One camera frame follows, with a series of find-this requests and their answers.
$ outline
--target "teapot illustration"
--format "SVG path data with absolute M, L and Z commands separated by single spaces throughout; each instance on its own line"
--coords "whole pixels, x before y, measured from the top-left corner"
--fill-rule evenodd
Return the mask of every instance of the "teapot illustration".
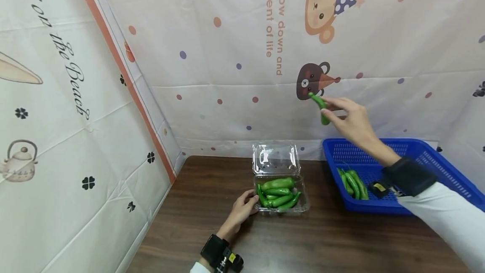
M 12 150 L 13 145 L 19 142 L 26 142 L 33 146 L 35 150 L 33 158 L 26 147 L 20 148 L 20 152 L 16 152 L 10 157 L 10 151 Z M 8 147 L 5 164 L 0 163 L 0 172 L 3 174 L 3 178 L 11 182 L 31 180 L 35 174 L 35 164 L 37 163 L 37 161 L 35 161 L 36 158 L 37 146 L 35 143 L 26 139 L 16 140 Z

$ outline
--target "container lid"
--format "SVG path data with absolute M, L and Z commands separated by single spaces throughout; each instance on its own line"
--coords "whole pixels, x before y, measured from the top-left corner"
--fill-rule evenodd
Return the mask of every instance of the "container lid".
M 296 145 L 278 142 L 253 143 L 253 173 L 256 175 L 300 174 Z

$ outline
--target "fabric wall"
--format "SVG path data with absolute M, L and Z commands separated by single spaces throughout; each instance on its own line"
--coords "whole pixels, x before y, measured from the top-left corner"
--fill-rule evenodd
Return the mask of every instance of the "fabric wall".
M 319 159 L 308 93 L 364 104 L 381 137 L 439 141 L 483 78 L 483 0 L 107 0 L 187 155 L 291 140 Z
M 0 7 L 0 272 L 124 272 L 183 164 L 171 129 L 85 0 Z
M 485 81 L 481 82 L 438 151 L 485 193 Z

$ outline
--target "left hand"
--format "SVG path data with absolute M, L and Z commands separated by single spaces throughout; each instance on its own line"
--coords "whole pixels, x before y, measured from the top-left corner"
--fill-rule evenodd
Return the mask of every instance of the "left hand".
M 254 208 L 258 200 L 259 196 L 254 194 L 254 190 L 248 190 L 239 196 L 232 205 L 231 213 L 216 235 L 229 241 L 228 239 L 239 231 L 241 223 L 248 219 L 250 215 L 258 212 L 258 209 Z

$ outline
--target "green chili pepper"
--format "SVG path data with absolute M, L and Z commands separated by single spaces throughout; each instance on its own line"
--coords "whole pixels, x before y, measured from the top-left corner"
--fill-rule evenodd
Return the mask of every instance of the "green chili pepper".
M 278 209 L 291 209 L 296 205 L 298 202 L 298 198 L 300 198 L 301 192 L 296 193 L 295 196 L 293 196 L 293 199 L 291 199 L 289 202 L 285 203 L 282 206 L 279 206 Z
M 355 199 L 360 199 L 359 187 L 358 187 L 357 183 L 355 182 L 354 178 L 348 172 L 346 172 L 344 175 L 345 175 L 345 178 L 347 179 L 350 187 L 352 188 L 352 190 L 354 190 Z
M 352 190 L 352 188 L 347 183 L 347 178 L 345 177 L 345 175 L 342 174 L 342 175 L 340 175 L 340 177 L 342 178 L 342 183 L 344 183 L 344 187 L 345 187 L 345 190 L 347 191 L 347 193 L 350 196 L 354 195 L 354 190 Z
M 313 94 L 312 92 L 308 93 L 308 95 L 310 98 L 312 98 L 312 100 L 314 100 L 318 104 L 318 107 L 320 108 L 320 110 L 327 108 L 327 104 L 325 103 L 325 101 L 323 101 L 322 98 L 316 97 L 315 94 Z M 322 124 L 326 126 L 327 124 L 330 123 L 330 120 L 328 120 L 328 118 L 326 118 L 324 114 L 321 114 L 321 115 L 322 115 Z
M 279 207 L 283 206 L 285 203 L 289 202 L 290 200 L 293 199 L 293 194 L 287 195 L 287 196 L 281 196 L 278 199 L 271 200 L 271 206 L 272 207 Z
M 277 199 L 279 198 L 280 196 L 276 196 L 276 195 L 266 195 L 266 200 L 274 200 L 274 199 Z
M 263 207 L 269 207 L 270 204 L 268 203 L 268 201 L 265 199 L 262 191 L 261 191 L 261 185 L 258 184 L 258 187 L 257 187 L 257 193 L 258 193 L 258 196 L 259 196 L 259 203 L 263 206 Z
M 279 189 L 281 187 L 285 187 L 287 189 L 293 189 L 295 186 L 295 181 L 291 177 L 287 178 L 278 178 L 274 180 L 267 181 L 261 186 L 261 190 L 266 192 L 269 189 Z
M 265 193 L 268 195 L 290 195 L 291 191 L 286 187 L 279 187 L 277 189 L 268 189 Z
M 359 175 L 357 175 L 357 172 L 355 170 L 348 170 L 347 173 L 350 174 L 352 178 L 354 178 L 355 182 L 357 183 L 360 190 L 360 199 L 368 200 L 369 193 L 367 192 L 367 188 L 362 182 L 362 180 L 360 179 Z

